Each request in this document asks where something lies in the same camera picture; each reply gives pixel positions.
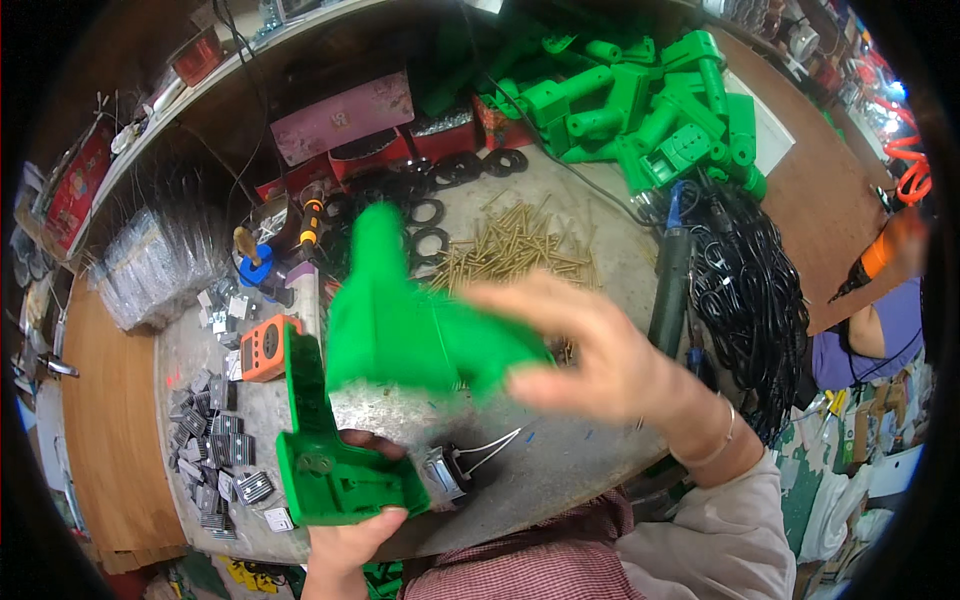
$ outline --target purple shirt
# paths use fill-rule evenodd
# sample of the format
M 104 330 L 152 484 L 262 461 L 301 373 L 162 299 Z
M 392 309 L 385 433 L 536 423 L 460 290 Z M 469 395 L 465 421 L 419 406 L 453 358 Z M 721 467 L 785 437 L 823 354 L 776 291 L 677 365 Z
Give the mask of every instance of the purple shirt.
M 856 378 L 870 381 L 900 372 L 924 344 L 920 322 L 920 278 L 907 279 L 874 302 L 883 330 L 884 358 L 847 354 L 840 336 L 824 331 L 813 336 L 813 378 L 821 390 L 842 390 Z

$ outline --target orange coiled hose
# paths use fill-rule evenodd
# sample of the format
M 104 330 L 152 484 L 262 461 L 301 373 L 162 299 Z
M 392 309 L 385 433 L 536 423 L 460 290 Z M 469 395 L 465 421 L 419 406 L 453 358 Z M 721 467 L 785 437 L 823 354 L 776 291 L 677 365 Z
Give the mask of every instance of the orange coiled hose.
M 874 102 L 887 110 L 892 110 L 898 114 L 907 125 L 913 128 L 913 131 L 918 131 L 917 123 L 913 119 L 913 114 L 906 108 L 894 107 L 880 97 L 874 98 Z M 907 137 L 891 140 L 883 147 L 883 152 L 891 158 L 902 158 L 904 160 L 914 161 L 903 173 L 903 177 L 900 178 L 900 182 L 897 184 L 897 197 L 907 205 L 913 205 L 919 202 L 929 193 L 930 188 L 933 186 L 933 181 L 930 178 L 930 163 L 927 162 L 926 155 L 915 150 L 902 149 L 913 146 L 914 144 L 919 144 L 920 141 L 920 134 L 917 133 L 916 135 L 908 135 Z

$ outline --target white sleeve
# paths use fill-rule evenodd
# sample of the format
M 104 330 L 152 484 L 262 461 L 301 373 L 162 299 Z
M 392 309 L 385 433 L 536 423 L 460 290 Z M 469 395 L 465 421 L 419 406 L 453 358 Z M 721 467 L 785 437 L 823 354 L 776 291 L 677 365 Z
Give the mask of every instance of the white sleeve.
M 689 492 L 672 523 L 638 523 L 616 549 L 648 597 L 790 598 L 797 578 L 767 453 L 736 479 Z

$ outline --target metal workbench surface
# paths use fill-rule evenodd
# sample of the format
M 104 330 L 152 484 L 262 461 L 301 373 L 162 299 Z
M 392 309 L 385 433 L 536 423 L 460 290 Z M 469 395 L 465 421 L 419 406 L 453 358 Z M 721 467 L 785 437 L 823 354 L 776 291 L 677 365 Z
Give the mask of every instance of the metal workbench surface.
M 524 152 L 530 158 L 525 173 L 506 179 L 485 175 L 439 192 L 436 197 L 446 205 L 446 216 L 439 227 L 446 229 L 451 239 L 469 238 L 474 219 L 481 216 L 480 206 L 502 190 L 507 191 L 497 201 L 500 206 L 517 199 L 538 204 L 549 192 L 551 199 L 544 210 L 561 217 L 556 220 L 555 230 L 561 228 L 561 221 L 573 218 L 581 231 L 580 239 L 585 240 L 585 230 L 597 226 L 592 247 L 605 292 L 637 327 L 646 330 L 657 284 L 653 266 L 637 247 L 646 234 L 540 152 L 529 148 Z M 625 196 L 622 178 L 608 165 L 588 166 L 585 171 L 600 185 Z M 287 312 L 298 312 L 305 329 L 315 332 L 321 318 L 314 308 L 318 305 L 315 294 L 300 290 L 297 304 Z M 310 315 L 304 306 L 309 307 Z M 275 311 L 275 304 L 264 305 L 256 323 Z M 241 329 L 252 326 L 240 323 Z M 220 372 L 227 351 L 209 329 L 200 329 L 196 308 L 188 309 L 157 335 L 155 343 L 156 416 L 165 457 L 169 452 L 170 390 L 189 385 L 200 368 Z M 634 424 L 610 427 L 582 419 L 548 417 L 502 396 L 475 404 L 464 393 L 461 401 L 444 402 L 395 387 L 371 387 L 335 393 L 330 399 L 341 428 L 373 431 L 407 446 L 414 455 L 445 442 L 476 447 L 523 427 L 511 444 L 474 472 L 477 485 L 463 508 L 409 519 L 381 547 L 376 557 L 381 560 L 436 554 L 523 529 L 602 493 L 649 467 L 665 452 L 662 439 L 647 427 L 636 430 Z M 304 563 L 309 554 L 306 530 L 273 533 L 263 517 L 264 510 L 286 506 L 275 447 L 276 435 L 291 429 L 285 381 L 239 382 L 236 414 L 244 419 L 245 433 L 256 437 L 256 465 L 233 469 L 265 470 L 276 491 L 253 506 L 231 503 L 229 514 L 237 540 L 215 540 L 200 527 L 186 504 L 191 500 L 180 476 L 168 469 L 183 532 L 203 551 L 262 562 Z

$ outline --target bracelet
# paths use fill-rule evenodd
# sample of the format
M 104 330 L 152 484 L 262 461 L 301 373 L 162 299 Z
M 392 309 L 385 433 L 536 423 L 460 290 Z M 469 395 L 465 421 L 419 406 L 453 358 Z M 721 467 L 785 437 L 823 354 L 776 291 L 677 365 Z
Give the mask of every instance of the bracelet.
M 674 453 L 673 448 L 669 448 L 670 454 L 673 455 L 675 459 L 677 459 L 678 463 L 680 463 L 687 469 L 705 467 L 706 465 L 709 465 L 714 460 L 716 460 L 716 457 L 720 456 L 720 453 L 727 448 L 727 446 L 733 440 L 733 426 L 736 424 L 736 411 L 733 409 L 733 404 L 729 400 L 727 400 L 727 403 L 730 405 L 730 429 L 727 431 L 727 439 L 724 440 L 723 445 L 721 445 L 716 450 L 713 450 L 713 452 L 709 456 L 707 456 L 707 458 L 701 459 L 699 461 L 685 461 L 684 459 L 680 458 Z

